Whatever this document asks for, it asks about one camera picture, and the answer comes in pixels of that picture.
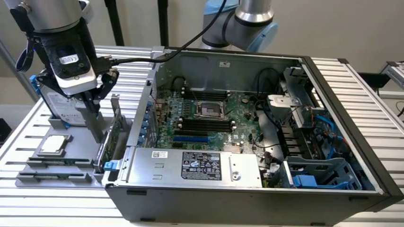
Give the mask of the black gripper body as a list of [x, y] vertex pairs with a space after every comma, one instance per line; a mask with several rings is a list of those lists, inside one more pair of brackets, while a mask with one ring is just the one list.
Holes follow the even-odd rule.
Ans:
[[53, 73], [60, 79], [76, 76], [96, 79], [92, 67], [94, 45], [85, 19], [81, 18], [65, 31], [38, 34], [38, 38], [48, 58], [44, 72]]

